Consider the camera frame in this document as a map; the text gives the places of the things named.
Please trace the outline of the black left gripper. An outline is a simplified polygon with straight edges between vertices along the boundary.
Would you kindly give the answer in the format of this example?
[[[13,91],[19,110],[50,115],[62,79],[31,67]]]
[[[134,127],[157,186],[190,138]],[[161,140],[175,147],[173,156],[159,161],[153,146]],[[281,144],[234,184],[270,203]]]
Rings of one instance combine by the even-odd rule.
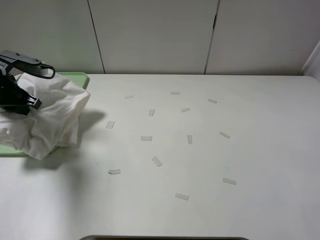
[[[42,102],[20,88],[9,73],[0,75],[0,107],[8,112],[28,115],[30,108],[38,110]]]

